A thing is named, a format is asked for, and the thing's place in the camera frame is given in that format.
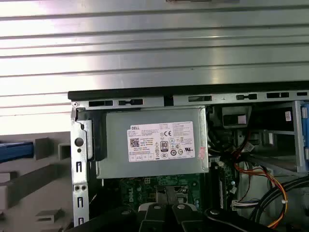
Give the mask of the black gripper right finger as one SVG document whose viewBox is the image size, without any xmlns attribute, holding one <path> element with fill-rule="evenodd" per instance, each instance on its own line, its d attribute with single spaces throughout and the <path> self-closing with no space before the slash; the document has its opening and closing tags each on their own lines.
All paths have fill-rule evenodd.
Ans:
<svg viewBox="0 0 309 232">
<path fill-rule="evenodd" d="M 268 227 L 232 212 L 209 208 L 199 213 L 193 204 L 178 200 L 181 188 L 171 188 L 172 211 L 183 232 L 267 232 Z"/>
</svg>

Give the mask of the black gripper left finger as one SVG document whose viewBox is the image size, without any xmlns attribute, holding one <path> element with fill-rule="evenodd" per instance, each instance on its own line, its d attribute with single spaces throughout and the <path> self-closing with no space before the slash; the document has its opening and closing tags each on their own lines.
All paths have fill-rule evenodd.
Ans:
<svg viewBox="0 0 309 232">
<path fill-rule="evenodd" d="M 141 204 L 137 211 L 130 206 L 120 206 L 64 231 L 163 232 L 167 228 L 167 221 L 172 217 L 171 188 L 158 187 L 156 202 Z"/>
</svg>

